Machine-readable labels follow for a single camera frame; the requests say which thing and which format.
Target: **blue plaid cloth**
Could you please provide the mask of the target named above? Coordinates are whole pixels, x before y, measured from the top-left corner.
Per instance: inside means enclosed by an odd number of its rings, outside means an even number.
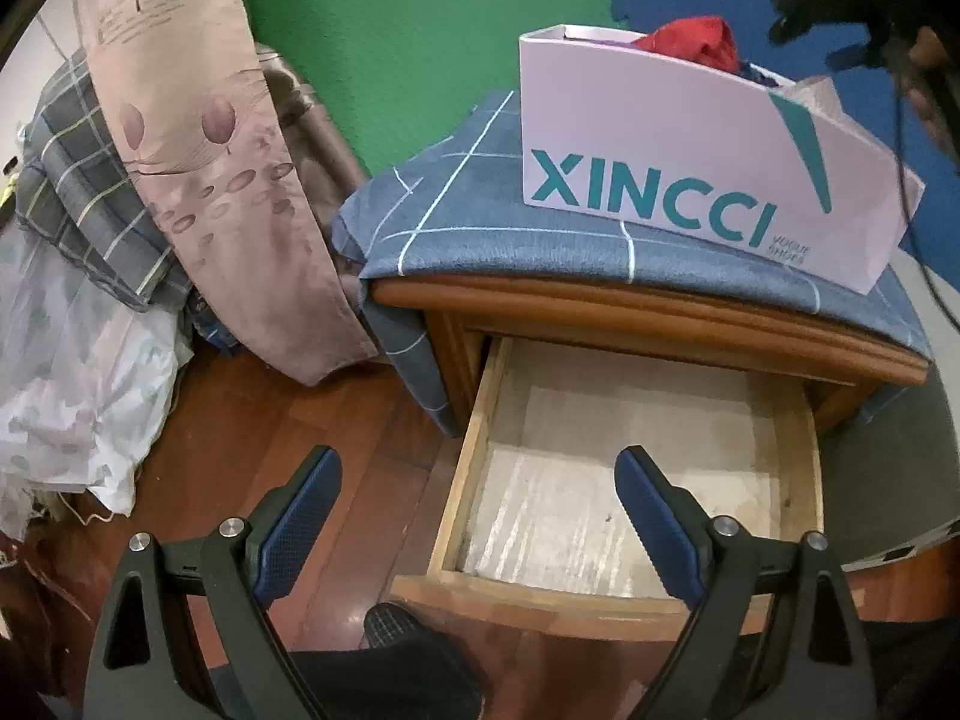
[[[932,360],[891,269],[867,295],[728,247],[610,218],[525,205],[520,96],[491,93],[456,132],[347,200],[333,244],[364,263],[364,280],[413,274],[594,278],[776,306],[860,327]],[[363,312],[419,403],[452,434],[455,421],[418,312]]]
[[[24,145],[21,223],[134,309],[179,309],[191,282],[144,208],[80,49],[47,81]]]

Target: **empty drawer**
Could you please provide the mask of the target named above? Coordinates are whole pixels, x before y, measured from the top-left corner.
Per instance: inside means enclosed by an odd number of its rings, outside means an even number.
[[[537,341],[494,340],[425,577],[395,597],[556,635],[669,640],[669,598],[613,488],[642,445],[712,517],[795,541],[823,528],[800,381]],[[758,630],[765,599],[747,628]]]

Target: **black wire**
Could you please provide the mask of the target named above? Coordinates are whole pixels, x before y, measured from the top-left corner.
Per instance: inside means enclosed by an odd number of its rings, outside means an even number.
[[[906,177],[904,168],[904,98],[901,95],[899,84],[894,80],[894,153],[896,154],[896,183],[899,185],[901,193],[901,209],[904,210],[904,221],[906,222],[906,234],[910,240],[910,247],[913,255],[920,266],[920,275],[923,276],[923,283],[930,292],[930,298],[936,303],[940,313],[944,315],[947,322],[952,324],[954,330],[960,333],[960,319],[947,306],[947,301],[940,294],[937,285],[930,278],[926,261],[920,253],[920,241],[917,239],[917,231],[913,227],[913,220],[910,218],[910,203],[906,197]]]

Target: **blue gripper pad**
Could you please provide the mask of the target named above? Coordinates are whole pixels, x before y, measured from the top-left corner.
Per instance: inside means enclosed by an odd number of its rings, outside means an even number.
[[[340,457],[330,447],[318,446],[286,487],[270,490],[257,505],[251,515],[247,554],[253,563],[251,573],[256,572],[251,592],[262,608],[293,589],[340,494],[341,479]],[[266,533],[257,532],[261,512],[264,519],[275,522]]]
[[[693,610],[706,593],[697,549],[643,469],[635,450],[643,451],[640,447],[632,447],[617,455],[613,466],[616,495],[637,536],[640,536],[664,589]],[[662,484],[669,485],[664,477],[661,479]]]

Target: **red cloth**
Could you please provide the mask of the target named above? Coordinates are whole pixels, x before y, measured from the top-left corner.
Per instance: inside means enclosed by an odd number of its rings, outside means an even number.
[[[697,16],[666,23],[653,34],[637,38],[634,45],[645,52],[660,53],[696,62],[698,65],[739,73],[740,57],[730,25],[719,16]]]

